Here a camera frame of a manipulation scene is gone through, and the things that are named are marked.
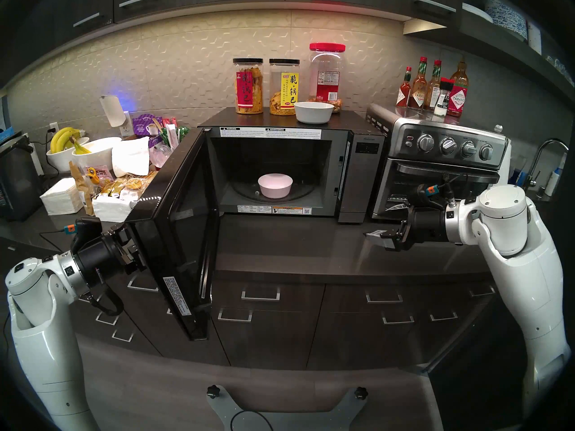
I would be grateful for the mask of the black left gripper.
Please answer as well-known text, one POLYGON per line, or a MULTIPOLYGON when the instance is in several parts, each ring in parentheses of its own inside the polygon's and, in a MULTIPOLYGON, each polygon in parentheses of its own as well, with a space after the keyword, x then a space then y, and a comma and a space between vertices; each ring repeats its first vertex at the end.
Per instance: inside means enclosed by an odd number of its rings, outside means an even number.
POLYGON ((88 287, 96 287, 117 274, 134 274, 147 270, 125 223, 113 224, 103 233, 77 232, 72 241, 72 256, 88 287))

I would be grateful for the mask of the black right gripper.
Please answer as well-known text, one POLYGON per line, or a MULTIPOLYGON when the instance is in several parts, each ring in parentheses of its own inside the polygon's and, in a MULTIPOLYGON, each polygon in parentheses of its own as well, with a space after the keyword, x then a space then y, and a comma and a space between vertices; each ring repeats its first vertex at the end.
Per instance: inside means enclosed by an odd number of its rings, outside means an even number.
POLYGON ((406 251, 425 242, 449 242, 445 208, 410 207, 408 202, 400 202, 387 207, 385 215, 407 216, 401 232, 399 229, 379 229, 364 233, 364 236, 373 245, 387 251, 406 251))

